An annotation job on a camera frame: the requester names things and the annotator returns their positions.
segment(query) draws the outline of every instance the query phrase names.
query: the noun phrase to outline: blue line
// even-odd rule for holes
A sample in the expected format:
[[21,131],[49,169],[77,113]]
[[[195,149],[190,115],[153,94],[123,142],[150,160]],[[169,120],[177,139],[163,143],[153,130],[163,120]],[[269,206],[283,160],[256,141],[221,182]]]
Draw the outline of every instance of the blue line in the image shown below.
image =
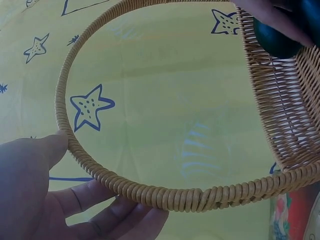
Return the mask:
[[182,164],[182,168],[186,169],[188,167],[192,167],[192,166],[202,166],[202,167],[207,167],[207,168],[213,168],[213,169],[221,169],[221,167],[219,166],[215,166],[212,164],[208,164],[208,163],[202,163],[202,162],[184,162]]
[[116,36],[119,36],[122,32],[123,32],[123,30],[120,29],[119,31],[117,31],[117,32],[115,33],[115,35],[116,35]]
[[184,144],[185,145],[194,145],[194,146],[197,146],[197,147],[200,147],[200,148],[204,148],[204,149],[212,149],[212,147],[209,147],[205,144],[202,144],[202,143],[199,143],[199,142],[196,142],[196,141],[192,141],[190,139],[186,139],[184,140]]
[[201,153],[188,152],[188,151],[183,151],[181,155],[182,155],[183,158],[186,158],[186,157],[203,157],[203,158],[213,159],[213,160],[216,159],[216,157],[213,157],[213,156],[207,156],[207,155],[204,155],[204,154],[201,154]]
[[188,171],[188,172],[184,172],[183,176],[188,177],[188,175],[193,174],[193,173],[209,174],[209,175],[211,175],[211,176],[214,176],[214,177],[217,177],[217,178],[221,179],[221,177],[217,176],[216,174],[214,174],[214,173],[212,173],[212,172],[210,172],[210,171],[200,170],[200,169],[195,169],[195,170],[191,170],[191,171]]
[[270,168],[269,174],[274,174],[276,165],[277,165],[277,163],[275,162],[275,163],[272,165],[272,167]]
[[127,33],[125,33],[123,36],[122,36],[122,38],[124,38],[124,39],[126,39],[133,31],[135,30],[135,28],[133,27],[133,28],[131,28],[130,30],[128,30],[128,32]]
[[198,123],[198,122],[195,124],[195,126],[196,126],[196,127],[199,127],[199,128],[210,129],[208,126],[202,125],[202,124],[200,124],[200,123]]
[[202,138],[207,138],[206,135],[202,134],[202,133],[199,133],[199,132],[196,132],[196,131],[190,131],[189,132],[189,135],[193,135],[193,136],[197,136],[197,137],[202,137]]
[[68,181],[68,182],[89,182],[93,180],[92,177],[49,177],[49,180],[55,180],[55,181]]
[[188,176],[185,174],[185,171],[180,171],[180,173],[184,179],[187,179]]
[[68,15],[68,14],[72,14],[72,13],[77,12],[77,11],[79,11],[79,10],[87,9],[87,8],[90,8],[90,7],[99,5],[99,4],[103,4],[103,3],[109,2],[110,0],[105,0],[105,1],[97,2],[97,3],[92,4],[92,5],[90,5],[90,6],[81,7],[81,8],[79,8],[79,9],[75,9],[75,10],[73,10],[73,11],[67,12],[68,1],[69,1],[69,0],[65,0],[64,8],[63,8],[63,12],[62,12],[61,17],[65,16],[65,15]]

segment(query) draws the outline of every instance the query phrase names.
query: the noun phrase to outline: hand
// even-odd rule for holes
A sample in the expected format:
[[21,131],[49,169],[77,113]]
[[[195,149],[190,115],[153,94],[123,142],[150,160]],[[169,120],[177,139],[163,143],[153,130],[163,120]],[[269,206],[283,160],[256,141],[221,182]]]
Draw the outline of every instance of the hand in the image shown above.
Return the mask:
[[296,0],[231,0],[238,7],[243,8],[260,22],[269,25],[306,47],[312,47],[314,43],[304,31],[298,28],[285,14],[274,6],[291,10],[290,3]]
[[154,240],[168,212],[123,197],[88,222],[67,226],[67,217],[115,196],[95,180],[48,192],[49,170],[67,146],[61,133],[0,145],[0,239]]

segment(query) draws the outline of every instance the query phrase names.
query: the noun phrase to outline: fingernail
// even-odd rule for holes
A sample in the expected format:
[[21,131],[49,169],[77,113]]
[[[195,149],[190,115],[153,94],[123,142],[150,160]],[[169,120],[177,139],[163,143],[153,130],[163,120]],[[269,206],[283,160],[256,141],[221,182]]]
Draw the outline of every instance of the fingernail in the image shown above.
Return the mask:
[[308,37],[303,39],[300,43],[307,48],[312,48],[315,45],[315,43]]
[[63,130],[58,130],[55,135],[66,135],[66,132]]
[[42,138],[40,142],[48,159],[48,166],[51,169],[66,154],[68,148],[68,136],[62,131],[58,131],[54,135]]

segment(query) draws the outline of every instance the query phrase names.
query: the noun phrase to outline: dotted star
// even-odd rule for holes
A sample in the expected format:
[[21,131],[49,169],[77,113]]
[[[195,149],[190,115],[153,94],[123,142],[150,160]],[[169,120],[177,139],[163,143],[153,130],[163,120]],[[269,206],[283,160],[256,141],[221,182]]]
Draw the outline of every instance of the dotted star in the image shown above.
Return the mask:
[[4,85],[3,83],[0,84],[0,94],[4,94],[8,90],[8,84]]
[[25,64],[29,63],[35,56],[47,53],[44,43],[47,41],[49,34],[50,33],[45,35],[43,38],[34,37],[33,46],[23,53],[23,55],[27,56]]
[[116,104],[113,100],[101,97],[102,84],[96,86],[87,95],[70,97],[71,104],[77,110],[74,117],[74,132],[79,130],[84,124],[100,131],[101,123],[98,118],[98,112],[113,108]]
[[224,14],[219,10],[212,9],[212,13],[216,20],[216,24],[211,32],[212,34],[238,35],[237,30],[240,28],[237,21],[236,12],[232,12],[230,14]]

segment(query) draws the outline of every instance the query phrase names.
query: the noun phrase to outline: blue star outline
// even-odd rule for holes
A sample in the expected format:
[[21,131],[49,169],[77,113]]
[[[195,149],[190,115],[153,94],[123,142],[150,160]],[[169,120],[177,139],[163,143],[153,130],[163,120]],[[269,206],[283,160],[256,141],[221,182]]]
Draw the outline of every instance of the blue star outline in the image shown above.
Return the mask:
[[43,38],[34,37],[33,39],[33,46],[24,51],[23,55],[27,56],[25,64],[28,64],[31,59],[33,59],[37,55],[43,55],[47,53],[47,49],[44,46],[44,43],[47,41],[49,37],[48,33]]
[[25,5],[27,8],[32,8],[39,0],[26,0]]
[[[225,31],[217,31],[217,28],[221,25],[221,24],[223,24],[223,26],[222,27],[224,27],[224,28],[226,28],[226,26],[224,26],[224,24],[225,23],[223,23],[223,22],[221,22],[221,20],[226,20],[227,22],[229,21],[229,20],[232,20],[232,21],[235,21],[235,22],[237,22],[238,20],[236,19],[236,20],[234,20],[232,17],[234,16],[234,15],[236,15],[237,13],[236,12],[232,12],[232,13],[229,13],[229,14],[225,14],[225,13],[223,13],[223,12],[221,12],[221,11],[219,11],[219,10],[217,10],[217,9],[212,9],[211,10],[212,11],[212,13],[213,13],[213,16],[214,16],[214,18],[215,18],[215,20],[216,20],[216,24],[215,24],[215,26],[214,26],[214,28],[213,28],[213,30],[212,30],[212,34],[229,34],[229,32],[228,32],[228,30],[226,29]],[[240,29],[240,27],[234,27],[233,28],[233,35],[238,35],[238,33],[237,33],[237,30],[238,29]]]
[[87,124],[91,128],[100,132],[101,122],[98,118],[98,112],[102,110],[108,110],[116,106],[116,103],[110,99],[102,97],[102,84],[96,86],[87,95],[78,95],[70,97],[71,104],[77,110],[74,117],[74,132],[79,130],[83,125]]

